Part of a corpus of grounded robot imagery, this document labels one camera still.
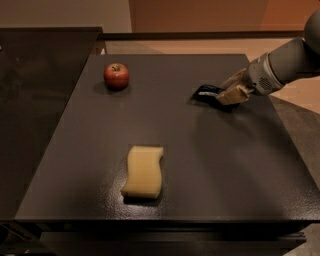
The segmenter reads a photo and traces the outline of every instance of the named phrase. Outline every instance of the red apple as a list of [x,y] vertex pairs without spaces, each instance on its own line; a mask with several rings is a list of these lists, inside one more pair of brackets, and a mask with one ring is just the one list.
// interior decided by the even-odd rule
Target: red apple
[[104,80],[108,89],[121,91],[129,84],[129,71],[121,63],[110,64],[104,69]]

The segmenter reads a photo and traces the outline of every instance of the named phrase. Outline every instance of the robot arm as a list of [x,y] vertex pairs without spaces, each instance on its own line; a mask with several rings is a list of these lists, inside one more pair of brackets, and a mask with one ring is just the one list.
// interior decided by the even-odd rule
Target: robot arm
[[222,84],[222,105],[245,102],[249,94],[268,95],[301,78],[320,75],[320,9],[308,19],[304,38],[297,37],[253,60]]

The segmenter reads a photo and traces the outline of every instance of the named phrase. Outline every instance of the floor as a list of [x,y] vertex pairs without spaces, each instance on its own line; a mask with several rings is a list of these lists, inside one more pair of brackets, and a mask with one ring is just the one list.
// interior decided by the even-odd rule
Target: floor
[[[107,54],[244,53],[251,61],[291,39],[110,41]],[[301,79],[270,96],[280,118],[320,189],[320,78]],[[320,224],[304,229],[307,242],[286,256],[320,256]]]

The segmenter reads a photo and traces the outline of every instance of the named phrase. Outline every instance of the yellow sponge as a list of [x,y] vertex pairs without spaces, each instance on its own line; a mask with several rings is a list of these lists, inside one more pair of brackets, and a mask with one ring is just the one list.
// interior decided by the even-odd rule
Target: yellow sponge
[[128,154],[128,178],[121,194],[128,197],[157,198],[161,191],[162,147],[134,146]]

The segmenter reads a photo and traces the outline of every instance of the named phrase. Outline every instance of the table surface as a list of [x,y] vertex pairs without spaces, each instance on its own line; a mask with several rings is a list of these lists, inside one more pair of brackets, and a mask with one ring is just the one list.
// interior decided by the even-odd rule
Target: table surface
[[0,29],[0,221],[14,219],[100,31]]
[[[130,70],[109,92],[103,69]],[[16,215],[20,221],[320,221],[320,191],[268,97],[233,113],[190,101],[245,55],[90,56]],[[133,145],[161,145],[162,192],[124,199]]]

